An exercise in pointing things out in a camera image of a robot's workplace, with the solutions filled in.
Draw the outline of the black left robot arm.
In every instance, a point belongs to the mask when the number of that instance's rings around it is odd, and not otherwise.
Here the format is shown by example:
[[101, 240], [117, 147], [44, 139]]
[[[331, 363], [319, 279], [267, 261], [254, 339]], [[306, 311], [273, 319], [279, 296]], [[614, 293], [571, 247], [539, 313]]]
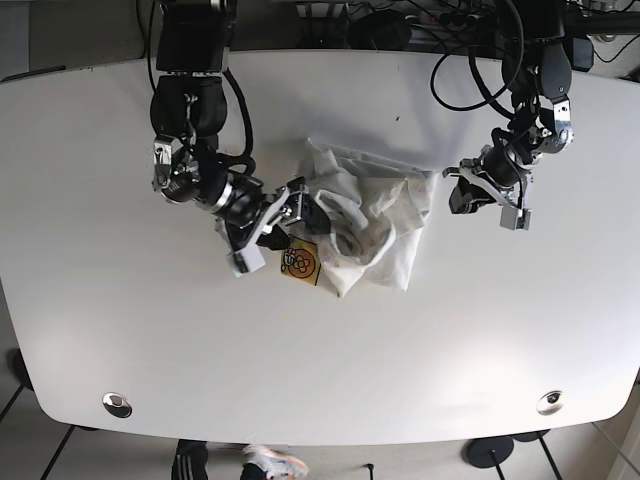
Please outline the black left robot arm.
[[569, 91], [572, 66], [563, 46], [564, 6], [560, 1], [499, 1], [495, 24], [502, 38], [502, 89], [511, 95], [503, 108], [479, 74], [474, 45], [467, 48], [472, 78], [482, 105], [508, 119], [491, 132], [482, 153], [444, 171], [457, 180], [449, 208], [468, 215], [498, 204], [517, 224], [527, 218], [526, 193], [543, 154], [556, 154], [573, 141]]

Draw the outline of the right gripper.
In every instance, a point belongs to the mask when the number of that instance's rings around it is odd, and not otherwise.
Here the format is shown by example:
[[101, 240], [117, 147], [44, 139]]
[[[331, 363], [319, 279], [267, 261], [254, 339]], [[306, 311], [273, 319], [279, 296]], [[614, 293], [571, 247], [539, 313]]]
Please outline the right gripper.
[[303, 177], [295, 178], [273, 194], [263, 192], [253, 177], [234, 180], [225, 203], [214, 213], [215, 229], [232, 250], [248, 245], [283, 251], [290, 238], [285, 226], [302, 222], [311, 235], [328, 235], [331, 220], [312, 198]]

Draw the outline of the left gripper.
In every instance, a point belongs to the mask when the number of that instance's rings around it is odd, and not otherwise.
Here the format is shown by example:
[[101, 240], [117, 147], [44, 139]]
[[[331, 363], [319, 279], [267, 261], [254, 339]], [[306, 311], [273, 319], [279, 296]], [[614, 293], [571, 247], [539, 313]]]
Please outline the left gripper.
[[449, 208], [452, 214], [474, 214], [480, 208], [492, 204], [498, 204], [501, 207], [527, 208], [529, 180], [527, 174], [521, 174], [516, 170], [515, 183], [503, 186], [482, 167], [479, 158], [464, 159], [457, 167], [448, 167], [442, 172], [444, 178], [458, 179], [449, 197]]

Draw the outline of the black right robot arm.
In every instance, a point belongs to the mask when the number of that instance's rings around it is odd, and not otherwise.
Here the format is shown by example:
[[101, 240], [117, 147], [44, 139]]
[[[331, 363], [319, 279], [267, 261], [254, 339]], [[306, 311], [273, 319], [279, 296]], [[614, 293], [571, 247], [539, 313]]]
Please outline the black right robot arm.
[[[147, 59], [153, 96], [155, 191], [175, 204], [193, 202], [214, 216], [232, 252], [250, 247], [285, 250], [284, 228], [301, 223], [308, 233], [329, 233], [327, 214], [299, 177], [267, 195], [254, 175], [253, 127], [245, 96], [227, 66], [235, 33], [234, 1], [160, 1], [163, 13], [157, 55]], [[244, 128], [238, 155], [219, 149], [234, 92]]]

